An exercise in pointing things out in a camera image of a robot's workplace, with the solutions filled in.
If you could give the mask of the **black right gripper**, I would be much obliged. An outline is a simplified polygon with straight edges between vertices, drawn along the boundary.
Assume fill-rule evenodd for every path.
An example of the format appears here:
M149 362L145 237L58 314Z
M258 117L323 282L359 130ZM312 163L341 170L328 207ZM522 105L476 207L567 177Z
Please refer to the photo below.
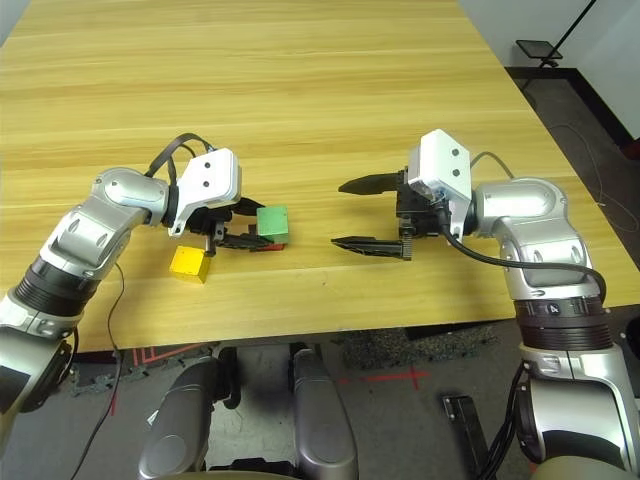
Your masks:
M426 197L410 188L407 170L396 173L371 174L349 180L338 187L341 193L353 195L379 195L396 191L396 217L401 238L439 236L441 226L438 211L445 207L443 193ZM364 256L412 259L411 241L380 240L375 237L347 236L333 238L331 243Z

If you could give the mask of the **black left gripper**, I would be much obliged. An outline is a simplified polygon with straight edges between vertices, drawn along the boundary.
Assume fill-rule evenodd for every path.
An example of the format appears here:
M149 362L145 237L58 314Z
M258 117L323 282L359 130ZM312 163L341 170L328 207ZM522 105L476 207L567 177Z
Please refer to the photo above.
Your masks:
M264 250L273 244L271 240L251 234L226 235L225 227L225 224L231 221L233 213L256 216L260 208L264 208L264 205L250 198L241 198L231 208L198 208L189 217L189 232L205 237L206 256L215 256L217 247L249 251Z

